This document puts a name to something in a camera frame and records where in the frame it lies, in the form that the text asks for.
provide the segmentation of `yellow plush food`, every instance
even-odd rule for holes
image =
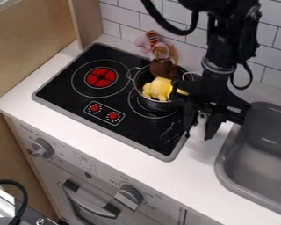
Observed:
[[[160,101],[168,101],[169,95],[173,90],[173,86],[171,83],[172,81],[167,78],[157,77],[152,83],[146,83],[143,86],[142,94],[147,98],[154,98]],[[189,94],[179,89],[177,90],[177,92],[184,95]]]

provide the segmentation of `red knob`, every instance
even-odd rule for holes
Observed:
[[[109,119],[116,120],[118,118],[118,114],[116,112],[109,113]]]
[[[92,105],[90,107],[90,109],[91,109],[92,112],[97,112],[97,111],[99,111],[100,107],[99,107],[99,105]]]

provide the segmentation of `brown plush food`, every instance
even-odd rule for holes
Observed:
[[[165,60],[163,62],[153,60],[150,64],[150,71],[155,77],[163,77],[171,80],[178,78],[178,66],[173,67],[171,60]]]

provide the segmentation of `oven knob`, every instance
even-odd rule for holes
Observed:
[[[44,158],[49,158],[54,153],[53,147],[42,138],[36,139],[32,144],[32,147],[33,152],[31,153],[31,155],[34,157],[41,156]]]
[[[92,106],[90,107],[90,110],[91,110],[92,112],[97,112],[97,111],[100,110],[100,106],[97,105],[97,104],[94,104],[94,105],[92,105]]]
[[[114,198],[133,211],[135,211],[144,200],[144,196],[141,192],[131,185],[122,185]]]
[[[118,118],[118,114],[116,112],[111,112],[108,115],[109,119],[116,120]]]

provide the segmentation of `wooden panel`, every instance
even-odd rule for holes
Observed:
[[[0,12],[0,97],[74,39],[67,0],[23,0]],[[22,183],[29,206],[57,219],[1,114],[0,178]],[[15,188],[6,190],[20,196]]]
[[[98,0],[68,0],[76,37],[81,49],[85,49],[103,33]]]
[[[67,0],[23,0],[0,13],[0,96],[74,40]]]

